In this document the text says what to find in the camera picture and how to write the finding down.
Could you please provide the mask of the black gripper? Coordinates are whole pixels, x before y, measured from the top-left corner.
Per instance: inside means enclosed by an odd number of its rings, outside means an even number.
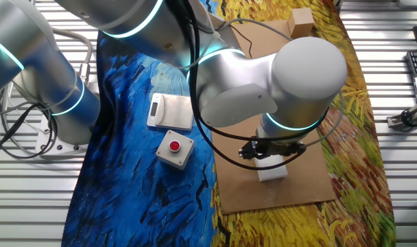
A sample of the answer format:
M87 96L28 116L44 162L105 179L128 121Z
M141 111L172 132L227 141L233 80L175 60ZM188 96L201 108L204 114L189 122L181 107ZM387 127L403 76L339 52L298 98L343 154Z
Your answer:
M251 160L253 158L261 159L263 158L263 155L301 155L303 152L305 152L306 149L307 147L303 142L278 143L275 141L263 141L259 144L258 141L248 141L244 146L242 146L239 149L238 153L239 157Z

